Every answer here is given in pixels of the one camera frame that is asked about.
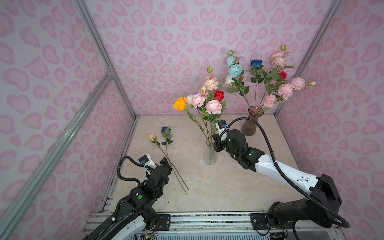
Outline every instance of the wallpaper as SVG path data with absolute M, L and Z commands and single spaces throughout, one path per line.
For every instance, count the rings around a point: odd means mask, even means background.
M 78 239 L 100 204 L 131 121 L 110 83 L 10 239 Z
M 348 240 L 384 235 L 383 1 L 346 1 L 278 119 L 304 170 L 331 176 Z
M 0 218 L 105 73 L 71 0 L 0 3 Z
M 271 53 L 288 44 L 287 61 L 298 66 L 331 2 L 86 0 L 136 114 L 176 114 L 175 101 L 197 93 L 209 65 L 224 83 L 229 49 L 241 57 L 253 103 L 250 61 L 270 67 Z M 264 91 L 260 84 L 257 104 Z M 227 113 L 247 112 L 237 93 L 225 98 Z

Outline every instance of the clear glass vase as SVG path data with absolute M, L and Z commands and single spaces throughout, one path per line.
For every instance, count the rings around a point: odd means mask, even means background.
M 203 160 L 208 165 L 214 165 L 217 162 L 217 152 L 215 151 L 214 146 L 210 146 L 208 141 L 206 143 L 206 148 L 203 155 Z
M 263 109 L 259 106 L 251 106 L 248 108 L 248 118 L 258 121 L 264 112 Z M 246 136 L 252 136 L 256 132 L 257 125 L 250 120 L 245 120 L 243 126 L 241 127 L 241 132 Z

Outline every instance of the marble tabletop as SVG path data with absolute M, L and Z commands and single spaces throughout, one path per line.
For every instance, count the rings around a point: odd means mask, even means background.
M 223 115 L 227 123 L 244 115 Z M 241 129 L 244 120 L 231 126 Z M 273 115 L 264 115 L 258 121 L 266 132 L 276 160 L 293 168 L 298 168 L 284 136 Z M 168 147 L 169 158 L 177 167 L 185 183 L 187 194 L 181 188 L 174 173 L 169 176 L 169 183 L 164 186 L 164 194 L 153 205 L 158 212 L 206 212 L 206 211 L 265 211 L 273 202 L 289 202 L 302 199 L 302 195 L 273 178 L 243 169 L 236 160 L 225 151 L 218 154 L 215 165 L 206 165 L 203 152 L 207 148 L 205 137 L 197 124 L 187 115 L 142 116 L 136 126 L 128 155 L 137 160 L 149 154 L 154 162 L 159 163 L 164 157 L 160 149 L 148 141 L 148 135 L 155 133 L 162 142 L 162 126 L 171 128 L 173 143 Z M 269 154 L 262 133 L 257 129 L 253 136 L 246 137 L 247 143 Z M 121 171 L 124 177 L 134 177 L 143 181 L 145 170 L 125 161 Z M 116 203 L 128 195 L 135 182 L 118 180 L 113 202 L 109 209 L 113 212 Z

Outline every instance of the orange rose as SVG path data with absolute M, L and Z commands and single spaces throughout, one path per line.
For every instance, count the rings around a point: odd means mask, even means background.
M 179 112 L 179 111 L 184 111 L 184 109 L 187 107 L 187 104 L 186 104 L 186 98 L 179 98 L 175 104 L 173 105 L 173 107 Z

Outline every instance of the wire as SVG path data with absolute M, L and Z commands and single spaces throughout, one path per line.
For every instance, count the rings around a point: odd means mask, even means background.
M 292 222 L 292 231 L 293 231 L 293 234 L 295 235 L 296 240 L 300 240 L 299 236 L 296 233 L 296 227 L 295 227 L 296 222 L 297 222 L 297 220 Z
M 123 181 L 135 181 L 137 182 L 137 184 L 139 185 L 140 184 L 140 180 L 137 179 L 137 178 L 130 178 L 130 177 L 123 177 L 121 175 L 121 165 L 122 163 L 124 162 L 125 159 L 129 159 L 131 162 L 133 162 L 133 164 L 135 164 L 136 166 L 139 166 L 139 167 L 143 167 L 144 165 L 140 165 L 139 163 L 135 162 L 135 160 L 133 160 L 131 157 L 129 156 L 124 156 L 120 159 L 119 163 L 118 163 L 118 168 L 116 170 L 117 174 L 118 174 L 118 178 L 123 180 Z
M 331 214 L 333 217 L 335 217 L 336 219 L 340 220 L 341 222 L 337 222 L 337 221 L 333 221 L 334 224 L 336 224 L 337 226 L 340 226 L 340 227 L 345 227 L 345 228 L 349 228 L 351 225 L 349 224 L 349 222 L 347 220 L 345 220 L 342 216 L 340 216 L 339 214 L 337 214 L 335 211 L 333 211 L 332 209 L 329 209 L 328 207 L 324 206 L 319 200 L 315 199 L 314 197 L 312 197 L 311 195 L 309 195 L 308 193 L 306 193 L 303 189 L 301 189 L 299 186 L 297 186 L 294 182 L 292 182 L 285 174 L 284 172 L 280 169 L 278 163 L 276 162 L 276 159 L 275 159 L 275 155 L 273 154 L 273 150 L 272 150 L 272 147 L 271 147 L 271 144 L 269 143 L 269 140 L 268 140 L 268 137 L 267 135 L 265 134 L 263 128 L 261 127 L 261 125 L 256 122 L 255 120 L 251 119 L 251 118 L 245 118 L 245 117 L 242 117 L 242 118 L 236 118 L 235 120 L 233 120 L 229 125 L 228 127 L 220 134 L 220 137 L 219 137 L 219 140 L 221 140 L 221 136 L 228 131 L 228 129 L 231 127 L 231 125 L 234 123 L 234 122 L 237 122 L 239 120 L 250 120 L 251 122 L 255 123 L 259 128 L 260 128 L 260 131 L 262 132 L 263 136 L 264 136 L 264 139 L 265 139 L 265 142 L 268 146 L 268 149 L 269 149 L 269 152 L 271 153 L 271 158 L 273 160 L 273 164 L 274 166 L 276 167 L 277 171 L 279 172 L 279 174 L 284 178 L 284 180 L 287 181 L 287 183 L 289 183 L 296 191 L 298 191 L 299 193 L 301 193 L 301 195 L 303 195 L 305 198 L 307 198 L 309 201 L 311 201 L 312 203 L 314 203 L 316 206 L 318 206 L 319 208 L 323 209 L 324 211 L 326 211 L 327 213 Z

